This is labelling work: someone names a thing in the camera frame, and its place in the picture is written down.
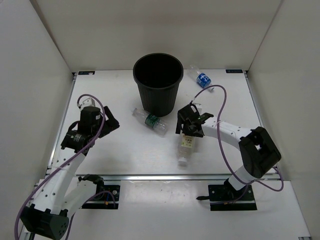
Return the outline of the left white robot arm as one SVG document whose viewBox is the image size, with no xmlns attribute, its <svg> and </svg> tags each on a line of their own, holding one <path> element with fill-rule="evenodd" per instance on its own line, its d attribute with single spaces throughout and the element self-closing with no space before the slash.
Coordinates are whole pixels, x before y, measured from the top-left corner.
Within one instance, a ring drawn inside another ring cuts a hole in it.
<svg viewBox="0 0 320 240">
<path fill-rule="evenodd" d="M 74 214 L 87 202 L 106 199 L 117 206 L 115 196 L 105 188 L 104 179 L 99 175 L 79 177 L 77 186 L 67 192 L 95 141 L 120 126 L 109 108 L 96 97 L 90 94 L 83 97 L 84 101 L 77 100 L 80 119 L 67 129 L 50 174 L 25 200 L 16 219 L 28 232 L 51 240 L 68 238 Z"/>
</svg>

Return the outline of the clear bottle green label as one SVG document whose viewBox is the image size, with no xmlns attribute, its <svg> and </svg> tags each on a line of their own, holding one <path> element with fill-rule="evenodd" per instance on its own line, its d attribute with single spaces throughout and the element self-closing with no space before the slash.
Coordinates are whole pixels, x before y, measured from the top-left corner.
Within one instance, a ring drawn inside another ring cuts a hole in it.
<svg viewBox="0 0 320 240">
<path fill-rule="evenodd" d="M 134 108 L 132 115 L 140 124 L 147 126 L 162 137 L 168 131 L 168 124 L 164 120 L 144 109 Z"/>
</svg>

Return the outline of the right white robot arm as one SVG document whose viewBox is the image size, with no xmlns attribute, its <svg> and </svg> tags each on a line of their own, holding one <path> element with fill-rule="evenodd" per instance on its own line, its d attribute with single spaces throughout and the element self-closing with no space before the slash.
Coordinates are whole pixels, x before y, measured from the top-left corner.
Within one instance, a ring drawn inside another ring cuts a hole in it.
<svg viewBox="0 0 320 240">
<path fill-rule="evenodd" d="M 222 143 L 227 143 L 239 150 L 242 166 L 236 171 L 231 169 L 231 177 L 224 183 L 224 193 L 230 200 L 238 199 L 246 185 L 261 179 L 282 158 L 265 128 L 239 127 L 221 121 L 211 113 L 200 114 L 195 104 L 188 104 L 177 112 L 176 133 L 195 138 L 217 139 L 227 167 L 230 165 Z"/>
</svg>

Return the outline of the clear bottle orange label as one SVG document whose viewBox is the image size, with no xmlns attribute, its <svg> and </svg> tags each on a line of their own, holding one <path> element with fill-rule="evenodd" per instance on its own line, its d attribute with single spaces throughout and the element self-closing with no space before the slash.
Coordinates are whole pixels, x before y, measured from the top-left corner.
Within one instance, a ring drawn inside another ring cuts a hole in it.
<svg viewBox="0 0 320 240">
<path fill-rule="evenodd" d="M 178 164 L 181 167 L 186 167 L 188 165 L 188 162 L 191 159 L 194 152 L 195 142 L 196 137 L 194 136 L 185 135 L 183 133 L 179 135 L 177 158 Z"/>
</svg>

